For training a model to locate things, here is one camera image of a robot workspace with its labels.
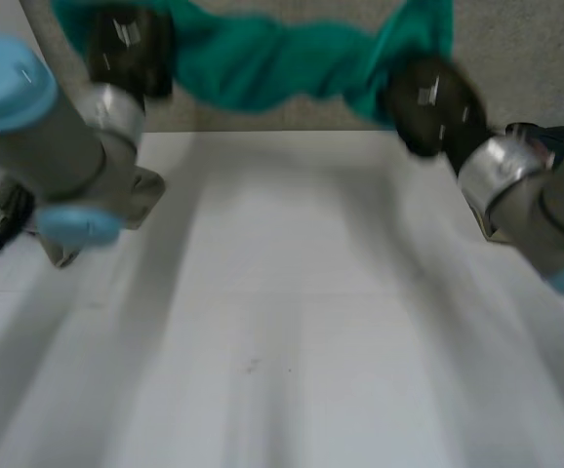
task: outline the silver metal joint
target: silver metal joint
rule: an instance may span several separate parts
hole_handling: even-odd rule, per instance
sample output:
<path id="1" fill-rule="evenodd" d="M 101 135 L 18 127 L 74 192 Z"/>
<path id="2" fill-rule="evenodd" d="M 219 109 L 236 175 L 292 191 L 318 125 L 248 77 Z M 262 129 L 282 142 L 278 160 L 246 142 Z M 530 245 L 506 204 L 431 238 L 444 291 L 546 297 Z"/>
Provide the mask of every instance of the silver metal joint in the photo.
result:
<path id="1" fill-rule="evenodd" d="M 542 161 L 525 143 L 512 136 L 495 136 L 466 160 L 458 185 L 468 203 L 485 214 L 510 186 L 543 169 Z"/>
<path id="2" fill-rule="evenodd" d="M 116 86 L 96 85 L 76 102 L 76 110 L 89 127 L 114 132 L 139 145 L 145 112 L 125 91 Z"/>

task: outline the white table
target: white table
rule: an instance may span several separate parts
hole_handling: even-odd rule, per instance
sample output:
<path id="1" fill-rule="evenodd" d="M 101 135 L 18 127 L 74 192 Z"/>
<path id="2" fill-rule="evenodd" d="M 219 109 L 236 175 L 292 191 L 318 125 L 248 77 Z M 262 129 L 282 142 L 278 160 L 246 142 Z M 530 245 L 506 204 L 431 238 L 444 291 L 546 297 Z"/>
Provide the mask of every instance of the white table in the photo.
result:
<path id="1" fill-rule="evenodd" d="M 0 468 L 564 467 L 564 300 L 379 133 L 156 134 L 144 227 L 0 256 Z"/>

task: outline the teal towel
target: teal towel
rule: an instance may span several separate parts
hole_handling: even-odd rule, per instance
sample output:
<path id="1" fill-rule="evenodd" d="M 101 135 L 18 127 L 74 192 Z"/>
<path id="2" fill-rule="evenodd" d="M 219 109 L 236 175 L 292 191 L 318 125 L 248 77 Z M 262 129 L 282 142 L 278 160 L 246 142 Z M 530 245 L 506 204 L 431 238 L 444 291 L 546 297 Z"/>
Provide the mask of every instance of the teal towel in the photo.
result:
<path id="1" fill-rule="evenodd" d="M 287 26 L 263 16 L 214 16 L 186 0 L 52 0 L 67 39 L 84 54 L 94 10 L 134 4 L 171 14 L 174 78 L 215 107 L 261 112 L 297 94 L 342 96 L 359 115 L 392 128 L 377 103 L 388 73 L 417 55 L 447 58 L 451 0 L 408 0 L 371 35 L 345 24 Z"/>

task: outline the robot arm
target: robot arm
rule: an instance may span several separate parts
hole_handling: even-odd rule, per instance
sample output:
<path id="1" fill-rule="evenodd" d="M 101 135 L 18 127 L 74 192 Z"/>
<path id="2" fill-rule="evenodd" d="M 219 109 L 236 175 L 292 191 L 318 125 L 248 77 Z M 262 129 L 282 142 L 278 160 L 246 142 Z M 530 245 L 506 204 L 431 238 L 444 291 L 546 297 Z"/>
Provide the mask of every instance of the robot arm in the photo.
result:
<path id="1" fill-rule="evenodd" d="M 136 162 L 144 99 L 172 90 L 171 22 L 110 7 L 90 42 L 92 86 L 74 107 L 39 58 L 0 36 L 0 167 L 35 195 L 42 236 L 69 248 L 113 242 L 164 191 Z"/>
<path id="2" fill-rule="evenodd" d="M 493 133 L 463 74 L 440 58 L 394 76 L 383 105 L 409 149 L 423 157 L 444 152 L 468 203 L 564 293 L 564 161 L 548 171 L 527 144 Z"/>

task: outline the white surface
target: white surface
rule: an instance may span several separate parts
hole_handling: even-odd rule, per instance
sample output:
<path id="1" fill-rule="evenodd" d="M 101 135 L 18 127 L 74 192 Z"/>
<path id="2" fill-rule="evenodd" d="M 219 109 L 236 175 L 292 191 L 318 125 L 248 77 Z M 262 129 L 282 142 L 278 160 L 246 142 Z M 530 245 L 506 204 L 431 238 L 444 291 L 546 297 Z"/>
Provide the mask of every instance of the white surface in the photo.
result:
<path id="1" fill-rule="evenodd" d="M 564 300 L 444 166 L 377 133 L 141 162 L 169 184 L 141 231 L 0 259 L 0 468 L 564 466 Z"/>

